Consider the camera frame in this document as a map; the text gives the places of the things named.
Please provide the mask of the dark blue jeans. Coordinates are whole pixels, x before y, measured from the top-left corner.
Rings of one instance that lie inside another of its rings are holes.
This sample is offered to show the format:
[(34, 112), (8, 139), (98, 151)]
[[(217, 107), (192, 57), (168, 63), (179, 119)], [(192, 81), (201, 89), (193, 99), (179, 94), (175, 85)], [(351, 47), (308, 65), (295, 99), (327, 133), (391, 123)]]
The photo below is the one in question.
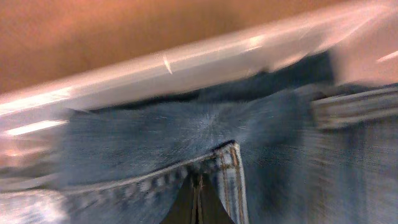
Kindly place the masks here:
[(397, 85), (335, 85), (323, 52), (276, 72), (73, 111), (1, 166), (2, 223), (396, 223)]

